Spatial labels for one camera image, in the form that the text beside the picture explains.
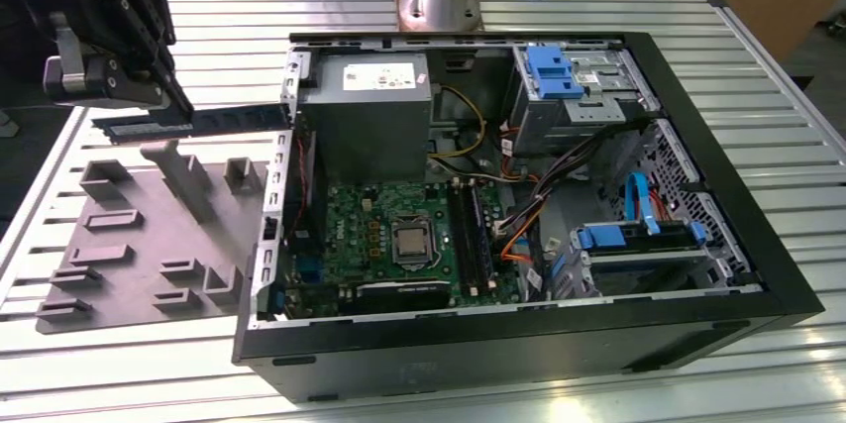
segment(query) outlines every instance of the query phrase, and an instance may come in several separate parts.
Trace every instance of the green circuit board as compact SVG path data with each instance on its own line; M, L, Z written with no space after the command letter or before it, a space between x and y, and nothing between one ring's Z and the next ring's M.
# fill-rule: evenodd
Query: green circuit board
M501 216L496 188L492 184L478 185L477 192L492 222ZM495 291L478 296L461 293L446 193L444 183L330 187L322 282L342 285L381 279L437 278L452 283L452 307L515 302L513 271L503 270L499 262L493 262L493 268L499 270ZM421 220L430 224L433 251L437 252L432 264L413 271L393 263L392 254L390 224L409 217L425 217Z

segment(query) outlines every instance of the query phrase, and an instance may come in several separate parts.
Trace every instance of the chip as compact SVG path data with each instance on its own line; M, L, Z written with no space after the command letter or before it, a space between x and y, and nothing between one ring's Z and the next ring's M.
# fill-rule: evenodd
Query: chip
M396 252L401 257L425 255L428 238L425 229L408 228L396 231Z

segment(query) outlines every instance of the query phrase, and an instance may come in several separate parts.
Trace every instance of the yellow wire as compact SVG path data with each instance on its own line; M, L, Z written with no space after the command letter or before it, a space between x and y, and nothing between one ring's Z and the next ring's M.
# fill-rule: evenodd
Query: yellow wire
M476 137L476 141L468 148L462 148L460 151L453 151L452 153L438 153L438 154L428 155L429 158L456 158L457 156L461 156L469 151L472 151L478 146L481 141L485 139L485 118L481 116L481 111L478 110L478 106L476 106L476 103L473 103L470 99L466 96L464 96L464 93L461 93L452 86L441 85L440 89L445 89L446 91L452 92L452 94L454 94L461 99L461 101L464 101L464 103L470 107L470 109L473 110L473 113L476 113L476 117L478 118L478 136Z

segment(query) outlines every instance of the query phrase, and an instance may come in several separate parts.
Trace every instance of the slotted metal surface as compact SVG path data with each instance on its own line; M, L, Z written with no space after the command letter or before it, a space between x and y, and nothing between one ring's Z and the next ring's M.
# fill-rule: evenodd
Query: slotted metal surface
M178 78L201 107L276 100L290 32L394 29L392 0L170 0L170 7ZM6 268L0 419L846 419L843 149L760 46L733 25L731 12L701 0L485 0L482 11L488 30L653 35L827 311L675 371L294 407L248 369L228 362L233 317L35 333L33 312L84 201L81 168L93 159L144 164L136 148L110 147L89 128L89 118L109 113L78 110L0 245ZM266 159L269 136L188 140L181 151L204 162Z

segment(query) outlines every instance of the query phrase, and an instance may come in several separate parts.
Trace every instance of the red wire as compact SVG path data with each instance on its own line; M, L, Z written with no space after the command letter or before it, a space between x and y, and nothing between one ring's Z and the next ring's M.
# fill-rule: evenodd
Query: red wire
M293 225L290 226L290 230L288 231L288 236L285 240L290 239L290 235L293 235L293 231L296 230L297 225L300 224L300 218L302 218L302 213L305 213L305 205L306 205L306 187L305 187L305 151L302 149L302 140L296 138L296 149L300 152L300 183L302 185L302 203L300 204L300 211L296 213L296 218L293 219Z

